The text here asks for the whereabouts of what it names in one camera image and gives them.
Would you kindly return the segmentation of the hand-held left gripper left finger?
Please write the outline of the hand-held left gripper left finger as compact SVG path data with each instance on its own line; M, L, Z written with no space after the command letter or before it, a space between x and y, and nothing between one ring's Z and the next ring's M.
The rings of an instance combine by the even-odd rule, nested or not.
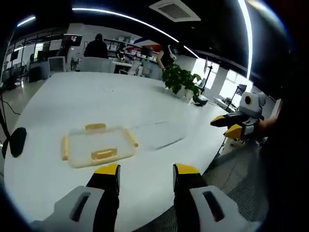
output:
M120 192L119 164L101 166L86 186L78 186L57 201L53 213L34 221L35 232L113 232Z

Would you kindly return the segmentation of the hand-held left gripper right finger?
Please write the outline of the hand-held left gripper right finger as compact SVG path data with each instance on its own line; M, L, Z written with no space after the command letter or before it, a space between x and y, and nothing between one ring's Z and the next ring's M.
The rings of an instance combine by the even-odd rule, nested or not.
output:
M207 185L194 166L173 165L174 209L179 232L255 232L234 200L215 186Z

